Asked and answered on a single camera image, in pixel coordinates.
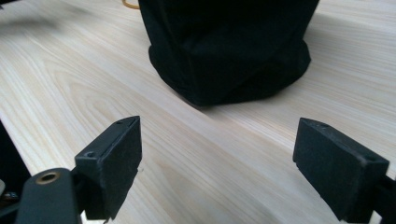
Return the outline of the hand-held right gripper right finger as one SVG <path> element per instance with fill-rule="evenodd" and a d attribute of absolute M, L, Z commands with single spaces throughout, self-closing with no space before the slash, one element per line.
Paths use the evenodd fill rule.
<path fill-rule="evenodd" d="M 338 219 L 367 223 L 378 213 L 389 222 L 385 158 L 328 124 L 301 118 L 292 160 Z"/>

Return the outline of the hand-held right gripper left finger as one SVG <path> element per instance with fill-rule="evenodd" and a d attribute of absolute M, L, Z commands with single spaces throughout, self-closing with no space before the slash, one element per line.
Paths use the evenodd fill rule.
<path fill-rule="evenodd" d="M 140 118 L 120 119 L 75 157 L 78 206 L 90 220 L 116 217 L 142 160 Z"/>

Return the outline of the black cloth bag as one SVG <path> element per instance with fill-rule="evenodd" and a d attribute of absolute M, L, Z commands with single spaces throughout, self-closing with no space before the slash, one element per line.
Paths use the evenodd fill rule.
<path fill-rule="evenodd" d="M 138 0 L 150 61 L 197 106 L 272 96 L 311 62 L 304 33 L 319 0 Z"/>

